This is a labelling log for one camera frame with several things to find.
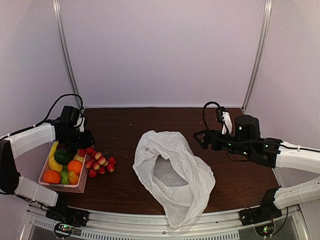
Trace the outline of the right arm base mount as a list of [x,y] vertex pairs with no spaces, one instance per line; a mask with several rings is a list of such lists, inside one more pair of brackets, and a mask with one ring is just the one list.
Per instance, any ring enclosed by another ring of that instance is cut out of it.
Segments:
[[242,226],[253,225],[261,238],[270,238],[276,233],[275,219],[283,214],[280,209],[270,206],[246,207],[238,212]]

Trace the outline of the white plastic bag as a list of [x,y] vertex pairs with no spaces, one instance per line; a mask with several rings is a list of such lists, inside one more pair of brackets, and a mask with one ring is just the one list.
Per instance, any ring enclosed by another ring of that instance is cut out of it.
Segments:
[[172,229],[196,221],[216,184],[211,167],[193,154],[180,132],[144,133],[132,167],[141,184],[163,207]]

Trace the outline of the green lime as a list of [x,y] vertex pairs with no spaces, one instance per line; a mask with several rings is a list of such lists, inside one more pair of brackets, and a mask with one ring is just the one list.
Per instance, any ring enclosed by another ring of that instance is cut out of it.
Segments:
[[54,160],[60,165],[67,165],[72,158],[66,149],[58,149],[54,153]]

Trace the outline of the red lychee bunch toy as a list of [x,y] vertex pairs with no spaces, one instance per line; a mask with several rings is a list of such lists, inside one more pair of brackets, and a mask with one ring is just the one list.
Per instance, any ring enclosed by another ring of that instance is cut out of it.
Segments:
[[90,178],[96,178],[98,175],[113,173],[115,171],[116,159],[112,156],[113,150],[104,152],[97,151],[94,146],[80,148],[76,154],[84,157],[84,166],[88,170]]

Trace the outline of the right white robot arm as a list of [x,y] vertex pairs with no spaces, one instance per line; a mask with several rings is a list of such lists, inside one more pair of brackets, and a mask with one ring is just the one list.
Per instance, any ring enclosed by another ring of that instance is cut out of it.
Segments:
[[235,118],[235,133],[228,128],[194,133],[202,149],[226,151],[239,155],[244,162],[274,169],[280,181],[278,188],[268,190],[256,210],[259,220],[268,220],[277,210],[320,199],[320,151],[277,138],[263,138],[256,117]]

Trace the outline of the pink perforated basket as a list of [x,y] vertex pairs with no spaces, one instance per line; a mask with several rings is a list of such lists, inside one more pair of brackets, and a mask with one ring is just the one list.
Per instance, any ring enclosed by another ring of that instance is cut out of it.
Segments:
[[53,143],[53,145],[50,149],[50,152],[48,154],[48,157],[43,165],[41,174],[38,178],[38,183],[46,188],[49,188],[53,191],[56,191],[56,192],[79,193],[79,194],[84,193],[85,187],[86,187],[86,181],[87,181],[87,177],[88,177],[88,169],[85,167],[84,163],[82,163],[81,172],[79,174],[77,184],[60,184],[60,183],[53,184],[53,183],[48,183],[48,182],[44,181],[45,172],[50,170],[50,166],[49,166],[50,157],[54,156],[53,150],[56,150],[57,146],[58,146],[58,142],[55,141]]

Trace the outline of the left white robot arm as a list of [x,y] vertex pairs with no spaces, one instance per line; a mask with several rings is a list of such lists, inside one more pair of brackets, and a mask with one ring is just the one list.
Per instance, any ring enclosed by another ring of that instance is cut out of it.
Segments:
[[0,193],[23,197],[52,208],[61,222],[72,218],[72,211],[58,201],[58,193],[40,185],[36,177],[55,142],[72,148],[86,148],[94,144],[87,118],[72,106],[65,106],[57,119],[45,119],[0,139]]

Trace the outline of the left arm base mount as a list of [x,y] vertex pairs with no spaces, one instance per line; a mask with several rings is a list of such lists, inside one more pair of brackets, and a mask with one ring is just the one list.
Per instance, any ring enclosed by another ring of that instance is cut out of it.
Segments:
[[57,221],[53,227],[53,233],[58,239],[65,240],[70,237],[76,228],[86,227],[89,212],[87,210],[69,207],[67,198],[58,194],[55,206],[47,206],[40,203],[40,209],[46,212],[48,219]]

